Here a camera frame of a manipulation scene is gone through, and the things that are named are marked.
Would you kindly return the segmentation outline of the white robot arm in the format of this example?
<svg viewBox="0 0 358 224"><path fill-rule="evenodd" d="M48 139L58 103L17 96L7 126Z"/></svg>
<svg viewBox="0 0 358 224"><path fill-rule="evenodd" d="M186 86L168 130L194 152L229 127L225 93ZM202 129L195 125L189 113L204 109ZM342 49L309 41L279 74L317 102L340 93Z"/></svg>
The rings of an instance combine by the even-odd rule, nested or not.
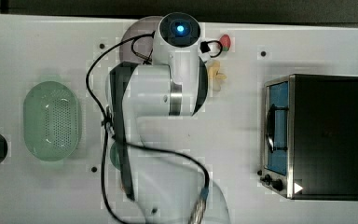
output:
<svg viewBox="0 0 358 224"><path fill-rule="evenodd" d="M205 168L179 163L180 153L146 142L137 125L139 118L194 116L207 93L200 24L181 12L158 22L150 64L122 62L107 78L122 187L146 224L230 224L225 197Z"/></svg>

